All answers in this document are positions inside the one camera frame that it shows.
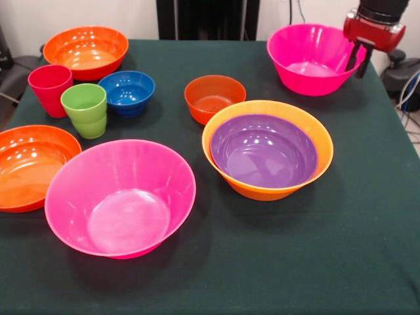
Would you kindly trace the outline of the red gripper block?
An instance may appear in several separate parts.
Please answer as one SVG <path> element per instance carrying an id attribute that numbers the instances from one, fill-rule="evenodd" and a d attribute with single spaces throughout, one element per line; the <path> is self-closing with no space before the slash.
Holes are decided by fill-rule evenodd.
<path id="1" fill-rule="evenodd" d="M 389 53 L 393 51 L 406 32 L 406 26 L 397 23 L 387 26 L 376 24 L 359 16 L 347 16 L 344 23 L 344 36 L 354 42 L 345 71 L 353 69 L 357 61 L 360 42 L 366 50 L 363 62 L 357 69 L 356 78 L 362 79 L 369 65 L 373 49 Z"/>

